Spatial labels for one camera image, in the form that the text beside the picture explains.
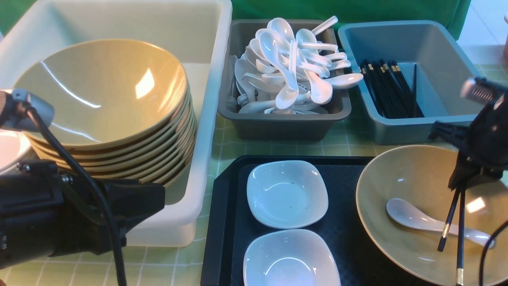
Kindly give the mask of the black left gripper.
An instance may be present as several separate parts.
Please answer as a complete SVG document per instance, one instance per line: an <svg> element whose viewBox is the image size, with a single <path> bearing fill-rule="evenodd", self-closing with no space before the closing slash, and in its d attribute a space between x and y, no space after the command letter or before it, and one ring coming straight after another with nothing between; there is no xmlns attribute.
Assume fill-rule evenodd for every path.
<svg viewBox="0 0 508 286"><path fill-rule="evenodd" d="M21 163L29 170L1 175L1 268L40 257L112 250L94 192L76 174L48 160ZM163 210L165 187L127 179L96 179L113 215L120 247L127 233Z"/></svg>

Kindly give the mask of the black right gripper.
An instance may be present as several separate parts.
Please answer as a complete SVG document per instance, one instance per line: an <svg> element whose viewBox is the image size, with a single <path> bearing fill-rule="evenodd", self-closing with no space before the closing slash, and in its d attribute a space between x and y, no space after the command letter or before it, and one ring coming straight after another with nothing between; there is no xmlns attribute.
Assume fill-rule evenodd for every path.
<svg viewBox="0 0 508 286"><path fill-rule="evenodd" d="M500 180L507 170L507 94L490 100L468 126L436 121L428 138L458 149L451 190Z"/></svg>

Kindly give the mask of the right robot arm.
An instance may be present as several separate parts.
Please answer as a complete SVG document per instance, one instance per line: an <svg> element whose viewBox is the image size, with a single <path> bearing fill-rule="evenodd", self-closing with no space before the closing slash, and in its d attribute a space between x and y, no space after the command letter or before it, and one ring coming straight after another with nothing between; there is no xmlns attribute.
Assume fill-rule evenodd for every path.
<svg viewBox="0 0 508 286"><path fill-rule="evenodd" d="M438 138L458 149L455 170L448 187L465 188L501 179L507 170L507 87L486 78L469 78L460 90L461 98L483 105L468 126L436 121L428 138Z"/></svg>

